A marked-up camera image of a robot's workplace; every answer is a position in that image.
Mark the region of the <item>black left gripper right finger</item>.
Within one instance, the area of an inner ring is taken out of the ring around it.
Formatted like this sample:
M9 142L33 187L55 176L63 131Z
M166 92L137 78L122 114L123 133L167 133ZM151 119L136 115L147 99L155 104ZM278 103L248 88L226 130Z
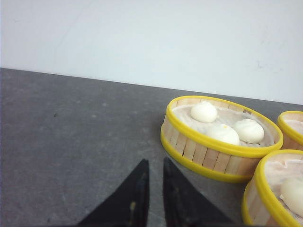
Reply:
M203 196L168 157L163 162L163 202L168 227L234 226L234 222Z

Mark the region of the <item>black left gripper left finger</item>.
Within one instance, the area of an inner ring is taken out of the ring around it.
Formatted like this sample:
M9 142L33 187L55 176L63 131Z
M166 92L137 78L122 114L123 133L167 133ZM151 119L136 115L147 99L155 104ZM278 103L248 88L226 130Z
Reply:
M149 161L142 159L120 186L77 226L145 227L149 202Z

